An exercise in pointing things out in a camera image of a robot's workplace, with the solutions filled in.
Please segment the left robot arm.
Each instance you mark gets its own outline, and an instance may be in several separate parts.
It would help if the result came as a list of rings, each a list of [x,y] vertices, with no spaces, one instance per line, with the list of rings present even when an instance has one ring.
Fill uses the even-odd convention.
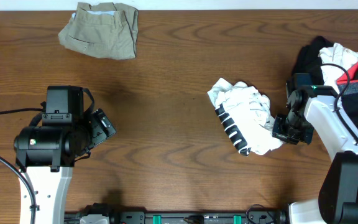
[[[40,113],[14,140],[21,188],[20,223],[63,223],[75,163],[116,130],[104,111]]]

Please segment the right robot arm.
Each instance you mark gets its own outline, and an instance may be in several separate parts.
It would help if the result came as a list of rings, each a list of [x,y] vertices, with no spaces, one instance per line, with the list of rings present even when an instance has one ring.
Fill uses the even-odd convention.
[[[289,88],[289,112],[276,117],[273,137],[310,144],[318,133],[331,159],[318,198],[291,203],[289,223],[358,223],[358,129],[337,98],[330,86]]]

